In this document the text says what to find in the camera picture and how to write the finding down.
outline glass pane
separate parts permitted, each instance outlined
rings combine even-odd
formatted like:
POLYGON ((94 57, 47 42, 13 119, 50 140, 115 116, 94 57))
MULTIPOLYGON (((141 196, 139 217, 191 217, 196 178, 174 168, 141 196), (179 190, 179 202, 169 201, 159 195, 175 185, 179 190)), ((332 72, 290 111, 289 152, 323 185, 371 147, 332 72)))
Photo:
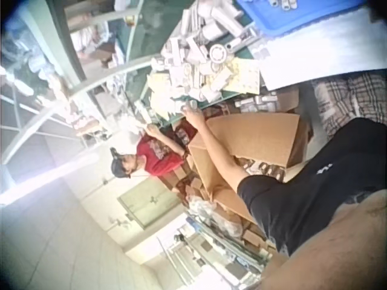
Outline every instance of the glass pane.
POLYGON ((180 203, 157 177, 148 178, 119 198, 144 227, 180 203))

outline blue plastic crate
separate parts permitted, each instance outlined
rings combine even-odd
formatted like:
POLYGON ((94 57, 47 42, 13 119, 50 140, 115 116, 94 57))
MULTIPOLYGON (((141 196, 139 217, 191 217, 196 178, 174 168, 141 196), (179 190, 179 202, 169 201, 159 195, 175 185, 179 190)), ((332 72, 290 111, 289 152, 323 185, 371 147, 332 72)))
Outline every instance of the blue plastic crate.
POLYGON ((298 8, 285 11, 272 7, 268 0, 236 0, 253 19, 256 26, 269 36, 279 36, 317 19, 356 8, 365 0, 298 0, 298 8))

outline hand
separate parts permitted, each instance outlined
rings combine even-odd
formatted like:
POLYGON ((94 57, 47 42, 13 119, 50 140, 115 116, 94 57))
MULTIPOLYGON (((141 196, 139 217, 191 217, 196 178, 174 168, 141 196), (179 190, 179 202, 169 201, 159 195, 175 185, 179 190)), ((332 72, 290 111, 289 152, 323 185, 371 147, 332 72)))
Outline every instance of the hand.
POLYGON ((206 126, 203 112, 200 109, 192 109, 187 103, 185 106, 183 106, 182 111, 187 121, 196 129, 200 130, 206 126))
POLYGON ((144 129, 149 136, 154 138, 157 138, 160 136, 160 134, 162 134, 155 124, 148 124, 146 127, 144 127, 144 129))

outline person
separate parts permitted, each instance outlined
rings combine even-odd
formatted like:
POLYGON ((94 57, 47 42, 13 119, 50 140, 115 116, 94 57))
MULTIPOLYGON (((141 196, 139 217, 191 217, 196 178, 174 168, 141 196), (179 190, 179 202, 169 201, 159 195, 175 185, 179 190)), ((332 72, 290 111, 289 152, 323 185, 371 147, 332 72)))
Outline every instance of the person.
POLYGON ((184 163, 187 155, 185 145, 194 137, 196 130, 186 121, 175 129, 178 136, 163 134, 154 124, 145 127, 146 134, 137 145, 136 154, 119 154, 111 148, 113 161, 111 170, 115 177, 130 178, 143 169, 152 176, 162 176, 184 163))
POLYGON ((387 126, 344 124, 288 183, 249 176, 206 124, 185 106, 221 176, 256 223, 290 256, 259 289, 375 289, 386 275, 387 126))

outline black sleeve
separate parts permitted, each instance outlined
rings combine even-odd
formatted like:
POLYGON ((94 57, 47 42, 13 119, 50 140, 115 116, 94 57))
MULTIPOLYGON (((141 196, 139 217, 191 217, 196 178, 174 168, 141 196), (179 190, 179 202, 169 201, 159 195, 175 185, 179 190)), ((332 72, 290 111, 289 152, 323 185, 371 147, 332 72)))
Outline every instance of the black sleeve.
POLYGON ((340 128, 334 137, 298 174, 316 174, 323 166, 348 153, 370 153, 386 156, 387 126, 365 118, 355 118, 340 128))
POLYGON ((255 217, 251 211, 251 205, 255 198, 268 192, 273 187, 282 184, 277 179, 265 175, 252 175, 244 178, 238 185, 237 194, 244 201, 250 214, 255 217))

